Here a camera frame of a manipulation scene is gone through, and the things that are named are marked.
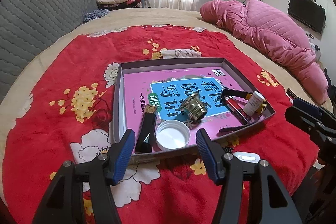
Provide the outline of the grey quilted headboard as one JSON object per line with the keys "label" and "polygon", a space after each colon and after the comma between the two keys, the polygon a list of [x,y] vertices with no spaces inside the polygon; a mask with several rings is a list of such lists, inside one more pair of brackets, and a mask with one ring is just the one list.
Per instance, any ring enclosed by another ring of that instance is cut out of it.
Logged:
{"label": "grey quilted headboard", "polygon": [[96,0],[1,0],[1,98],[39,53],[94,10]]}

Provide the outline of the pink and blue book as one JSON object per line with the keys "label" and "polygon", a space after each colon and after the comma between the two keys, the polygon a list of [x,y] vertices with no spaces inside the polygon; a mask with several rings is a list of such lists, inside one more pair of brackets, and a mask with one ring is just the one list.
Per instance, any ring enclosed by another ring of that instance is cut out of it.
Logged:
{"label": "pink and blue book", "polygon": [[[241,122],[220,101],[223,88],[242,90],[228,69],[216,67],[170,69],[123,75],[126,127],[139,133],[146,105],[158,108],[156,124],[177,120],[190,129],[189,145],[195,144],[199,128],[206,129],[211,139],[225,127],[236,127]],[[207,106],[207,114],[200,123],[192,123],[180,111],[182,102],[198,93]]]}

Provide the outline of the black wall television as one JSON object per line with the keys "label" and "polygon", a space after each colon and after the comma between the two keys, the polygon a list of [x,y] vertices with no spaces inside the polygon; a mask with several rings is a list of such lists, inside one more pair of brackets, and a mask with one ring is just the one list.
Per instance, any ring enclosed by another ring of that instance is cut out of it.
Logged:
{"label": "black wall television", "polygon": [[288,14],[318,34],[325,26],[325,9],[313,0],[289,0]]}

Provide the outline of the black and yellow watch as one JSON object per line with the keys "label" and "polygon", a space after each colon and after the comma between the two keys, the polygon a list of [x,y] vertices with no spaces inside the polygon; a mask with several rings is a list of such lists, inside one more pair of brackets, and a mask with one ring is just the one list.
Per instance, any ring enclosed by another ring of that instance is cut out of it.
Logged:
{"label": "black and yellow watch", "polygon": [[[235,97],[246,100],[244,106],[240,106]],[[234,132],[255,124],[263,115],[268,103],[265,97],[258,91],[249,93],[246,91],[224,88],[220,95],[221,103],[228,108],[230,113],[241,123],[239,126],[225,127],[219,133]]]}

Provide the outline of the pink quilted duvet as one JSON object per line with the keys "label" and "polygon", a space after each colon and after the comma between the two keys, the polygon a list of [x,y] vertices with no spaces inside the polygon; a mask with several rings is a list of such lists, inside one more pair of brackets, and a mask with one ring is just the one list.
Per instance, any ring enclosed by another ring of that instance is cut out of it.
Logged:
{"label": "pink quilted duvet", "polygon": [[305,31],[284,12],[258,0],[213,0],[200,8],[204,21],[230,32],[289,71],[319,105],[328,83]]}

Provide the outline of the black rectangular lipstick case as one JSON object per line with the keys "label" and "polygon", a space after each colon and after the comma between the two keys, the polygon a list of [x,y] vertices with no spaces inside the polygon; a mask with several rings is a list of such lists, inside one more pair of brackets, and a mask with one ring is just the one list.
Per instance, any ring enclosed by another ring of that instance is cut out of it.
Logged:
{"label": "black rectangular lipstick case", "polygon": [[154,143],[156,119],[157,107],[146,105],[142,116],[137,143],[134,149],[135,153],[151,153]]}

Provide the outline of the white plastic jar lid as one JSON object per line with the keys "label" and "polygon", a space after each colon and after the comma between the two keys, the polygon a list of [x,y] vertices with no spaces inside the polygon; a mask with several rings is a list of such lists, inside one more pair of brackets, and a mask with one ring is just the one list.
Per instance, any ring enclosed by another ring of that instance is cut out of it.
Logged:
{"label": "white plastic jar lid", "polygon": [[164,121],[156,129],[155,140],[162,151],[185,148],[190,141],[190,130],[180,121]]}

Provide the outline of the red lighter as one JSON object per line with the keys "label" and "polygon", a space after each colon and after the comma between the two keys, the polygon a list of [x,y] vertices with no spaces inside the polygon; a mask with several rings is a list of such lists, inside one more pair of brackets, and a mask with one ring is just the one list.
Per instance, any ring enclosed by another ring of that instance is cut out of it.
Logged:
{"label": "red lighter", "polygon": [[241,122],[241,124],[248,124],[251,121],[250,116],[248,116],[240,105],[230,97],[225,98],[227,108],[230,112]]}

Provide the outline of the beige bed sheet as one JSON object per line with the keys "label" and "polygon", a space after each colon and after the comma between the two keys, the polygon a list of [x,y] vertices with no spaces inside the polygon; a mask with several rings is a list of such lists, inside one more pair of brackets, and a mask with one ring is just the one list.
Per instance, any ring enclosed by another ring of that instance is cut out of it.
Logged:
{"label": "beige bed sheet", "polygon": [[86,35],[103,30],[114,30],[122,27],[152,24],[171,24],[175,26],[204,27],[209,31],[218,31],[228,36],[235,47],[249,56],[256,64],[265,69],[269,75],[274,76],[285,89],[292,88],[295,94],[313,103],[299,82],[283,67],[274,63],[256,49],[234,38],[229,32],[221,30],[212,24],[202,21],[200,13],[174,9],[126,9],[111,12],[103,18],[92,20],[75,28],[56,41],[52,46],[37,55],[21,72],[1,103],[1,197],[4,199],[4,157],[5,149],[9,146],[8,134],[17,128],[19,116],[26,114],[24,103],[28,103],[33,87],[43,73],[48,69],[59,53],[78,35]]}

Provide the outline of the small white pill bottle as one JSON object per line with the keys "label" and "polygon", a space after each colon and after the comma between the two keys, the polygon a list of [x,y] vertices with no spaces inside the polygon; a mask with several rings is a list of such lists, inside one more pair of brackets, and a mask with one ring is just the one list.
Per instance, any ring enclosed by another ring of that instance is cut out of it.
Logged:
{"label": "small white pill bottle", "polygon": [[260,114],[262,112],[262,109],[263,109],[264,101],[265,101],[264,96],[261,93],[259,93],[257,91],[254,91],[254,93],[248,99],[247,104],[244,105],[243,111],[248,116],[252,116],[255,113]]}

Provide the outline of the blue patterned cloth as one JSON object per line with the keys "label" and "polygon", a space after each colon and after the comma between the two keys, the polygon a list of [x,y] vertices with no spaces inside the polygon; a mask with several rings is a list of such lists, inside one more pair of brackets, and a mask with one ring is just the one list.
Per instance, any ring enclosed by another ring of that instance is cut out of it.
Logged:
{"label": "blue patterned cloth", "polygon": [[108,9],[98,9],[92,12],[88,12],[83,16],[83,23],[87,23],[91,20],[102,18],[109,14]]}

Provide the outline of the grey cardboard box tray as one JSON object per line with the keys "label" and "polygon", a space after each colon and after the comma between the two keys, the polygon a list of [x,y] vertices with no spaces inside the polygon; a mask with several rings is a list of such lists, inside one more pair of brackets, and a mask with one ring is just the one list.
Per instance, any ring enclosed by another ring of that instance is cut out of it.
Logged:
{"label": "grey cardboard box tray", "polygon": [[154,135],[165,121],[180,121],[186,135],[181,145],[168,148],[154,142],[148,153],[135,153],[131,163],[179,156],[194,152],[197,130],[203,128],[218,142],[262,125],[275,115],[269,102],[263,111],[243,123],[239,116],[247,100],[238,92],[254,93],[256,87],[231,62],[221,58],[159,59],[120,64],[114,85],[110,136],[120,141],[131,129],[139,135],[146,106],[154,106]]}

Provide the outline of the red floral blanket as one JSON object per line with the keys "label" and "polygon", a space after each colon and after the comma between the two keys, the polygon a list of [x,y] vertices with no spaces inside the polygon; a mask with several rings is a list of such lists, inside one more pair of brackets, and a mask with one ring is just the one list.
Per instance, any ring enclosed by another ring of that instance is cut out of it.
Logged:
{"label": "red floral blanket", "polygon": [[[290,100],[276,79],[223,33],[135,26],[76,37],[33,88],[9,132],[3,160],[5,200],[18,223],[31,223],[63,161],[82,163],[108,151],[119,65],[162,60],[164,50],[183,49],[229,60],[266,96],[275,115],[261,128],[229,137],[226,144],[268,160],[288,192],[295,192],[315,163],[318,148],[285,120]],[[210,223],[220,189],[200,157],[185,155],[130,166],[112,192],[123,223]]]}

